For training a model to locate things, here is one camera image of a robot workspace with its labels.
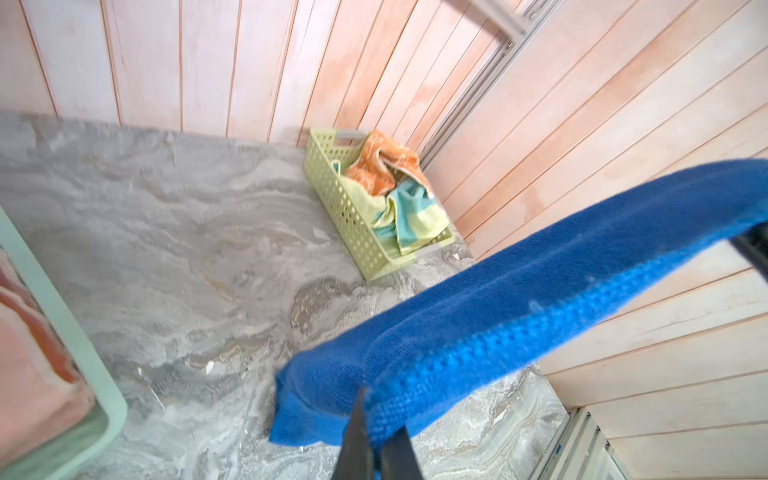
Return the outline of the blue towel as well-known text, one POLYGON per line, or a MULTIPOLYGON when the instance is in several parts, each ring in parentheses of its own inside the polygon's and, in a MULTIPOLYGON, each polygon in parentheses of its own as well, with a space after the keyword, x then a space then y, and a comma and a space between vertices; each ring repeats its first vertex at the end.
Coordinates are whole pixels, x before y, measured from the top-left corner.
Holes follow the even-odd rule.
POLYGON ((338 445, 356 403, 380 445, 614 314, 711 245, 767 219, 767 163, 714 162, 615 195, 337 338, 276 376, 271 442, 338 445))

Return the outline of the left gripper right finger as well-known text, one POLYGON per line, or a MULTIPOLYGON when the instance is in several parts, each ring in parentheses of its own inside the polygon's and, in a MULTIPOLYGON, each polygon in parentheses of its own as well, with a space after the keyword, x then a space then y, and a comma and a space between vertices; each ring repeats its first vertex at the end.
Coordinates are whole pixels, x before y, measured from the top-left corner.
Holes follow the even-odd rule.
POLYGON ((382 480, 423 480, 423 474, 405 426, 382 445, 379 471, 382 480))

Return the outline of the pink towel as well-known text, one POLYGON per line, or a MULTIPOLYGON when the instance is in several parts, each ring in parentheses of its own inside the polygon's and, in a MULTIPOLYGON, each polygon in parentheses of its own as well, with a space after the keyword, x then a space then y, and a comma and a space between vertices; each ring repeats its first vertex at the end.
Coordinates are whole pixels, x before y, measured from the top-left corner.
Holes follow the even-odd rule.
POLYGON ((77 425, 95 396, 1 253, 1 465, 77 425))

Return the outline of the mint green plastic basket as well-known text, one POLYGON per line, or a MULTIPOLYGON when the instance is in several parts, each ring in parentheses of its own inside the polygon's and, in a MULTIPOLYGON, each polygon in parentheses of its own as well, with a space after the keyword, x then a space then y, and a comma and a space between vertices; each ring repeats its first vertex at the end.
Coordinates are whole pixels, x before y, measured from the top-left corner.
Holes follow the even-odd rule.
POLYGON ((1 476, 68 479, 119 436, 127 403, 92 342, 1 216, 1 476))

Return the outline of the yellow-green plastic basket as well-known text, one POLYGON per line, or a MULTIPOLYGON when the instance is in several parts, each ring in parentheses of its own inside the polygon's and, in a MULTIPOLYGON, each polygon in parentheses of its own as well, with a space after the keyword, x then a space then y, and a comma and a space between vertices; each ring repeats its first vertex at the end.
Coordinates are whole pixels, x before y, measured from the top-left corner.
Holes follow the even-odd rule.
POLYGON ((342 173, 359 157, 370 134, 354 130, 313 128, 309 132, 304 171, 331 217, 363 277, 374 280, 404 268, 417 258, 452 244, 455 235, 446 228, 435 240, 408 254, 401 254, 395 239, 380 240, 361 218, 356 205, 331 163, 339 161, 342 173))

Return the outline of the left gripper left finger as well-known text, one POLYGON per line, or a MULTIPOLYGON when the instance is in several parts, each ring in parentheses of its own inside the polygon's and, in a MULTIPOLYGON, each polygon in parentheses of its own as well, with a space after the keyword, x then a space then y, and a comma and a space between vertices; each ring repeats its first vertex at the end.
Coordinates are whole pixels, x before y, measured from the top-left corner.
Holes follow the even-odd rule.
POLYGON ((341 450, 332 480, 373 480, 374 452, 371 448, 364 413, 366 389, 360 389, 349 422, 345 428, 341 450))

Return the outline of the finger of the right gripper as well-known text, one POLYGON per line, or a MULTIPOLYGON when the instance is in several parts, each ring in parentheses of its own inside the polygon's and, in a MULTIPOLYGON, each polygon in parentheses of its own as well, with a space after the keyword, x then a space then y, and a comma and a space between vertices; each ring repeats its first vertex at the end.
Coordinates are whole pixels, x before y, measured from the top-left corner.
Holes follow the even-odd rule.
POLYGON ((767 226, 767 222, 758 224, 730 239, 730 244, 765 281, 768 280, 767 226))

